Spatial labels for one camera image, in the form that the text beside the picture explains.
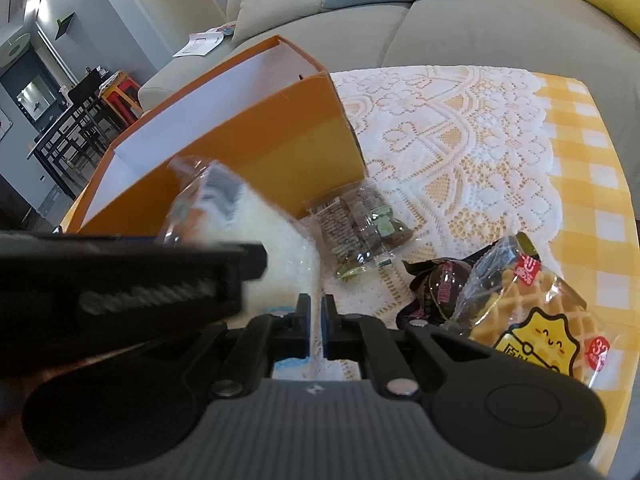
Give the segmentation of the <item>black chocolate snack bag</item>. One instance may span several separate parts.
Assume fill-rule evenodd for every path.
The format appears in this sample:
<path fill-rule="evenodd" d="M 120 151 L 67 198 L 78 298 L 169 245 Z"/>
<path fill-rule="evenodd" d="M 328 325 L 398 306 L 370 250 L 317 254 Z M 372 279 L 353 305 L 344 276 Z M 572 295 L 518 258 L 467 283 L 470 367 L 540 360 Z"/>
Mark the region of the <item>black chocolate snack bag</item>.
<path fill-rule="evenodd" d="M 458 296 L 479 258 L 404 261 L 402 264 L 406 272 L 412 276 L 409 288 L 413 300 L 396 315 L 397 327 L 402 330 L 411 321 L 425 321 L 436 326 L 446 323 L 454 313 Z"/>

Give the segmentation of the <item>brown candy bag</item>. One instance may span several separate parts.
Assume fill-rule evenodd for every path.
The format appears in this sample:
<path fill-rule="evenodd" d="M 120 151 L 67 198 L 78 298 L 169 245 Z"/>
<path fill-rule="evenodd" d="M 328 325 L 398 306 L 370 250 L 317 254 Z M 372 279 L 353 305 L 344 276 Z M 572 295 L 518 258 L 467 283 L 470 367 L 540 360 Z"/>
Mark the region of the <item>brown candy bag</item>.
<path fill-rule="evenodd" d="M 413 239 L 390 202 L 370 179 L 306 200 L 334 275 L 341 280 L 388 266 L 394 251 Z"/>

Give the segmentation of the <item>waffle package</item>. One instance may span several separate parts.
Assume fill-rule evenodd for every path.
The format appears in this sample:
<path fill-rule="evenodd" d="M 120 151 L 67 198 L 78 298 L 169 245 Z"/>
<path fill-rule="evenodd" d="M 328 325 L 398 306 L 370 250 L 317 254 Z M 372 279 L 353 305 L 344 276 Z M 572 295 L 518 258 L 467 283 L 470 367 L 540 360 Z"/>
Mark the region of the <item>waffle package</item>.
<path fill-rule="evenodd" d="M 523 233 L 497 240 L 473 264 L 445 327 L 588 387 L 618 337 Z"/>

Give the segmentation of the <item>yellow checkered lace tablecloth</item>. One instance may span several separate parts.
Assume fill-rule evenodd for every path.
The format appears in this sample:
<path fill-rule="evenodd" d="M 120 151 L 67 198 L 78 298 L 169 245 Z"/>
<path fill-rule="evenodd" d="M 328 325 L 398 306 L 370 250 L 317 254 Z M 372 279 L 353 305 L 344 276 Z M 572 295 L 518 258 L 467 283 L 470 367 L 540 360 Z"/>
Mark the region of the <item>yellow checkered lace tablecloth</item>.
<path fill-rule="evenodd" d="M 639 254 L 622 166 L 579 80 L 489 66 L 329 73 L 367 177 L 413 229 L 396 258 L 464 256 L 523 229 L 608 326 L 596 381 L 608 422 L 593 456 L 611 467 L 639 357 Z"/>

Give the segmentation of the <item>clear rice cracker bag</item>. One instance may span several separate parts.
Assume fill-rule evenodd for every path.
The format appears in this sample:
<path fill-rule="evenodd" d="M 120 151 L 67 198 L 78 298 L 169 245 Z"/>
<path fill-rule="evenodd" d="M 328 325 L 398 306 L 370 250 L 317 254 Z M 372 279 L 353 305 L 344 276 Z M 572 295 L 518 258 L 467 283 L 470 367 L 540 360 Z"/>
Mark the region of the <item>clear rice cracker bag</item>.
<path fill-rule="evenodd" d="M 285 380 L 358 380 L 355 362 L 331 362 L 323 356 L 322 263 L 306 223 L 297 222 L 270 203 L 222 162 L 179 156 L 170 161 L 169 168 L 180 179 L 180 193 L 167 215 L 165 244 L 201 248 L 224 243 L 261 244 L 267 253 L 264 274 L 243 285 L 242 311 L 227 318 L 227 325 L 242 328 L 260 314 L 285 316 L 294 311 L 298 296 L 307 294 L 311 299 L 310 356 L 278 359 L 274 376 Z"/>

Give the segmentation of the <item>orange cardboard box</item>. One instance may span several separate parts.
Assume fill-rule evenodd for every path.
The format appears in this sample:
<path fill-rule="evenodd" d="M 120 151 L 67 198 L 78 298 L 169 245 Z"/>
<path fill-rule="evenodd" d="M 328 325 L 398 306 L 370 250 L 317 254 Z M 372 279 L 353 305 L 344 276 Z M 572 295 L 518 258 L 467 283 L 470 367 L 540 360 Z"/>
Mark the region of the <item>orange cardboard box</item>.
<path fill-rule="evenodd" d="M 181 157 L 219 160 L 295 218 L 308 200 L 368 174 L 328 71 L 273 36 L 199 76 L 113 141 L 67 231 L 158 234 L 180 192 L 169 164 Z"/>

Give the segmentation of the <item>grey-green sofa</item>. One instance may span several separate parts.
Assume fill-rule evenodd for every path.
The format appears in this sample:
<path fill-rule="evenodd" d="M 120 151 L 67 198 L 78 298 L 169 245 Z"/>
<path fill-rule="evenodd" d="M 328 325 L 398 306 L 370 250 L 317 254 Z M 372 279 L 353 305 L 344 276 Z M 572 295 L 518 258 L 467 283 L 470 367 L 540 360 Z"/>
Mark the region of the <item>grey-green sofa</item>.
<path fill-rule="evenodd" d="M 582 81 L 639 196 L 639 38 L 585 0 L 416 0 L 270 20 L 204 56 L 174 58 L 141 88 L 152 110 L 226 58 L 273 35 L 331 72 L 403 65 L 524 68 Z"/>

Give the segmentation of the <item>paper booklet on sofa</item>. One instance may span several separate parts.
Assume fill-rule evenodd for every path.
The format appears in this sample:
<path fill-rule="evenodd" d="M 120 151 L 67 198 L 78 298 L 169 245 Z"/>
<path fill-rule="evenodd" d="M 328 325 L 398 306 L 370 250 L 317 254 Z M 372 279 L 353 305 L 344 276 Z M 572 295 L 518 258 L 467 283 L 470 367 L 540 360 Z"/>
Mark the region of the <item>paper booklet on sofa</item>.
<path fill-rule="evenodd" d="M 189 41 L 174 54 L 174 57 L 184 58 L 185 56 L 208 55 L 222 44 L 229 42 L 234 34 L 234 30 L 235 22 L 229 22 L 206 30 L 206 32 L 190 34 Z"/>

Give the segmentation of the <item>black dining table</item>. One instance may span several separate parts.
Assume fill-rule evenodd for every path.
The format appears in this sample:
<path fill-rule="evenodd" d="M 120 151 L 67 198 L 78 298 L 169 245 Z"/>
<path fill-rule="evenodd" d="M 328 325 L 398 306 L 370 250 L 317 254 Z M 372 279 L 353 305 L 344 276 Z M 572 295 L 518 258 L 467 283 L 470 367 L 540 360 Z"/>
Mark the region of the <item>black dining table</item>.
<path fill-rule="evenodd" d="M 38 136 L 27 154 L 73 200 L 88 182 L 85 168 L 96 169 L 108 146 L 124 131 L 122 121 L 100 97 L 104 81 L 98 68 L 87 70 L 67 92 L 70 106 Z"/>

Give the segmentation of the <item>red yellow stools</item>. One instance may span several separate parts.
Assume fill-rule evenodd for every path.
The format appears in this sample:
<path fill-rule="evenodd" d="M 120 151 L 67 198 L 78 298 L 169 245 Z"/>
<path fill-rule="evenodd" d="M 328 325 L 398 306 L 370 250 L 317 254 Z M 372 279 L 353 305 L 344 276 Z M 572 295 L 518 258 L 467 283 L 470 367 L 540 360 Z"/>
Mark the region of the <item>red yellow stools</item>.
<path fill-rule="evenodd" d="M 139 90 L 140 86 L 127 73 L 119 70 L 99 86 L 99 96 L 125 126 L 130 127 L 143 114 Z"/>

